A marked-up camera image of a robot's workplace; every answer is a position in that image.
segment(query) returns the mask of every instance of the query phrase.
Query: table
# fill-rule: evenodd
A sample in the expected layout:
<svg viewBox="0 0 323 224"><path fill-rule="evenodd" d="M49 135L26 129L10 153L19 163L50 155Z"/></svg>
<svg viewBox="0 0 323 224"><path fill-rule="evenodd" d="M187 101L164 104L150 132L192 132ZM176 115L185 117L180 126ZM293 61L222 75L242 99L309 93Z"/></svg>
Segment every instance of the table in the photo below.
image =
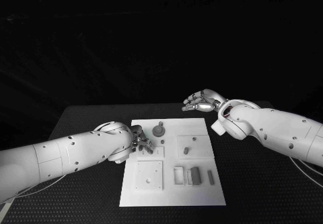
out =
<svg viewBox="0 0 323 224"><path fill-rule="evenodd" d="M273 108L268 101L254 103ZM87 132L108 121L130 126L133 119L205 118L226 206L118 207L124 163L105 161L66 175L40 193L17 198L3 223L322 223L323 189L290 158L252 136L242 141L228 133L219 136L211 129L216 117L216 112L183 112L180 103L69 106L49 139Z"/></svg>

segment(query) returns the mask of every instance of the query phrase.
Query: gray object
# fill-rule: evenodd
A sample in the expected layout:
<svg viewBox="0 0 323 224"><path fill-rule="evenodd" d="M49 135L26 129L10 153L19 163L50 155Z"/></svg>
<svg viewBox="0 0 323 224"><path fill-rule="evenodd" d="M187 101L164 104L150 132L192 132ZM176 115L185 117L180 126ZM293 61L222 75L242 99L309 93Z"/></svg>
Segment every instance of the gray object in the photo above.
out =
<svg viewBox="0 0 323 224"><path fill-rule="evenodd" d="M183 153L187 155L187 153L189 153L189 148L187 147L185 147Z"/></svg>
<svg viewBox="0 0 323 224"><path fill-rule="evenodd" d="M193 185L200 185L200 170L198 167L190 168L190 173L192 173L192 183Z"/></svg>
<svg viewBox="0 0 323 224"><path fill-rule="evenodd" d="M208 171L208 175L209 175L209 180L211 180L211 185L213 185L213 176L212 176L212 171Z"/></svg>
<svg viewBox="0 0 323 224"><path fill-rule="evenodd" d="M164 134L163 122L159 123L157 126L153 127L153 135L156 137L162 137Z"/></svg>

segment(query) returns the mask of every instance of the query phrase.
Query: dark backdrop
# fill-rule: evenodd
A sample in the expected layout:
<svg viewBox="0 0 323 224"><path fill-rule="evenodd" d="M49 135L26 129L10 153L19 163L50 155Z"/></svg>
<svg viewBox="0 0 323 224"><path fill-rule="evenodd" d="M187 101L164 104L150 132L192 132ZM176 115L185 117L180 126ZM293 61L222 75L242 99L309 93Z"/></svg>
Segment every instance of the dark backdrop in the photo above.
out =
<svg viewBox="0 0 323 224"><path fill-rule="evenodd" d="M176 103L205 88L323 122L317 6L190 0L14 7L25 13L0 17L1 149L46 141L69 105Z"/></svg>

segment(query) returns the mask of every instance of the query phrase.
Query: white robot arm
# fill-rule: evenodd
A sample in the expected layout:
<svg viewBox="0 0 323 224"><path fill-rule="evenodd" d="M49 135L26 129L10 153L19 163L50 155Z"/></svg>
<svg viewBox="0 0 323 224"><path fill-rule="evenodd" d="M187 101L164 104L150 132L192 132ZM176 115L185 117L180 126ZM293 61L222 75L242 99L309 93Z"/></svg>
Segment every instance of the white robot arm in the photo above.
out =
<svg viewBox="0 0 323 224"><path fill-rule="evenodd" d="M228 132L239 140L251 135L267 148L323 167L322 123L293 113L261 109L249 101L228 100L209 89L192 94L183 103L183 111L218 112L212 129L219 135Z"/></svg>
<svg viewBox="0 0 323 224"><path fill-rule="evenodd" d="M130 129L112 121L94 131L0 151L0 204L26 188L107 159L121 163L137 146L153 153L141 126Z"/></svg>

